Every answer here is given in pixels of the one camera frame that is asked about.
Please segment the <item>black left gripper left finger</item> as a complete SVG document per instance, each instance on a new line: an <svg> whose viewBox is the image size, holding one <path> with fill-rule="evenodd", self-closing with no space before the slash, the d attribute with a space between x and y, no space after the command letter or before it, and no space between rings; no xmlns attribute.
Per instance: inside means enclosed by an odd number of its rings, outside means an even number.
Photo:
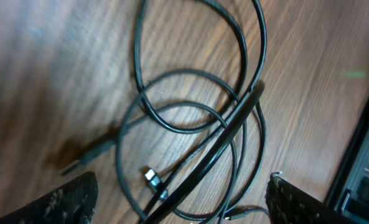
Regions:
<svg viewBox="0 0 369 224"><path fill-rule="evenodd" d="M91 224L98 198L96 175L88 171L0 218L0 224Z"/></svg>

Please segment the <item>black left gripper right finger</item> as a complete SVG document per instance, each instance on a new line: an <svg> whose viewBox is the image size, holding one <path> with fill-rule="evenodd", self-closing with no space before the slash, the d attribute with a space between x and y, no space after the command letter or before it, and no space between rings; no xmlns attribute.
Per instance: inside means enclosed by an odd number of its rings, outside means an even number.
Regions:
<svg viewBox="0 0 369 224"><path fill-rule="evenodd" d="M290 184L280 172L269 176L266 205L272 223L349 224L353 221L326 207L309 194Z"/></svg>

